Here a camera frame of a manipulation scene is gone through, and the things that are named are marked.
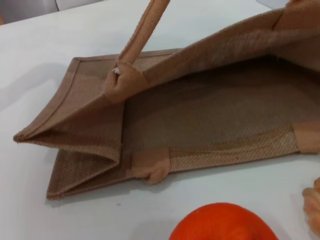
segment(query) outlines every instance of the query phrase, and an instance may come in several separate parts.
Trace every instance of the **white tabletop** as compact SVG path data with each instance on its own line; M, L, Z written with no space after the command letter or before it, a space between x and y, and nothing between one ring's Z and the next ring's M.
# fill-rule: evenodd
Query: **white tabletop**
M119 53L148 0L109 0L0 26L0 239L165 240L190 211L241 205L280 240L315 240L303 188L320 176L319 156L294 155L131 181L46 201L56 149L13 142L57 90L72 57ZM185 47L263 13L254 0L173 0L145 50Z

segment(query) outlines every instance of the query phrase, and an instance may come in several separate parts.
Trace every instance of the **jute bag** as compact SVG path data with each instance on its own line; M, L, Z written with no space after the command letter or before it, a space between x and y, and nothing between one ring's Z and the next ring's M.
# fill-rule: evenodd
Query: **jute bag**
M150 1L120 55L74 58L14 137L59 148L48 199L320 152L320 1L292 0L186 48L141 53L168 3Z

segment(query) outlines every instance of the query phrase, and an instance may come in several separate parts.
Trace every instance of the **burlap bag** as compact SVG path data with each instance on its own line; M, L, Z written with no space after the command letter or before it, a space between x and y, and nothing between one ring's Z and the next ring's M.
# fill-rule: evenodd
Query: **burlap bag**
M141 53L168 3L150 1L120 55L74 58L14 137L60 149L48 199L320 152L320 1L292 0L186 48Z

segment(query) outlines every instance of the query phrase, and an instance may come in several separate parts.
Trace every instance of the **orange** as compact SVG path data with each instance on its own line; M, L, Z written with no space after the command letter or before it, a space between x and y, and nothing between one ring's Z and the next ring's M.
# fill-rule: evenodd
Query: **orange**
M278 240L253 212L230 203L202 206L187 215L169 240Z

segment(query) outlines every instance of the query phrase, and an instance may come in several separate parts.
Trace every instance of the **white table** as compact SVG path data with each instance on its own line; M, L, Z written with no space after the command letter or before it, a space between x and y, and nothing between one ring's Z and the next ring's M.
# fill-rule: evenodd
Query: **white table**
M165 240L190 211L239 204L280 240L315 240L303 188L320 176L320 157L295 155L131 181L49 202L56 149L13 142L58 88L72 57L119 53L148 0L109 0L0 26L0 239ZM263 13L254 0L173 0L145 50L181 48Z

